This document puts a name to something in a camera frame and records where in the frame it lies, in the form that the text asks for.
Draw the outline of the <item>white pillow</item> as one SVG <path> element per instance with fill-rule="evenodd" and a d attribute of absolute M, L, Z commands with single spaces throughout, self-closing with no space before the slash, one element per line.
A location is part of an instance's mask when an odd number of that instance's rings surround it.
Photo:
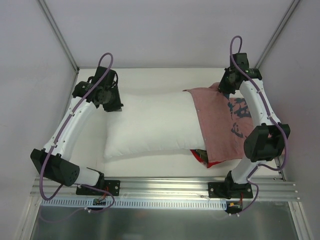
<path fill-rule="evenodd" d="M 189 92 L 125 94 L 122 100 L 121 111 L 106 115 L 105 159 L 206 148 Z"/>

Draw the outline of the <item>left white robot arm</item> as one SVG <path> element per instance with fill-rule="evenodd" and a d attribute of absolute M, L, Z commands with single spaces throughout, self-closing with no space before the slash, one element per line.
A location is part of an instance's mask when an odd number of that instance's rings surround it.
<path fill-rule="evenodd" d="M 121 111 L 119 77 L 115 70 L 99 66 L 87 81 L 79 82 L 70 105 L 51 140 L 42 149 L 34 149 L 30 158 L 38 173 L 63 186 L 87 185 L 93 195 L 104 191 L 102 174 L 72 163 L 71 156 L 80 133 L 92 114 L 102 107 L 105 112 Z"/>

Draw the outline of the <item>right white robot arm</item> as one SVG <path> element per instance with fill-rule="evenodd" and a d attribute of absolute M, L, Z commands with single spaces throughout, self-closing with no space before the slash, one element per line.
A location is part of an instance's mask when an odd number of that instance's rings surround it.
<path fill-rule="evenodd" d="M 225 69 L 218 90 L 223 94 L 240 91 L 250 111 L 253 131 L 244 141 L 244 157 L 213 192 L 225 199 L 251 199 L 251 177 L 259 167 L 266 167 L 267 162 L 287 150 L 291 129 L 274 113 L 264 91 L 262 75 L 257 68 L 250 68 L 246 53 L 231 53 L 230 66 Z"/>

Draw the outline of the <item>pink red patterned pillowcase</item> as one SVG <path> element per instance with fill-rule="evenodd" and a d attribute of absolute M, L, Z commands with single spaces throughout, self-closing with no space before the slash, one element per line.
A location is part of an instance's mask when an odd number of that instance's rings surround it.
<path fill-rule="evenodd" d="M 210 87 L 187 89 L 197 113 L 205 150 L 190 151 L 206 168 L 245 156 L 244 142 L 254 129 L 244 97 L 219 92 L 218 83 Z"/>

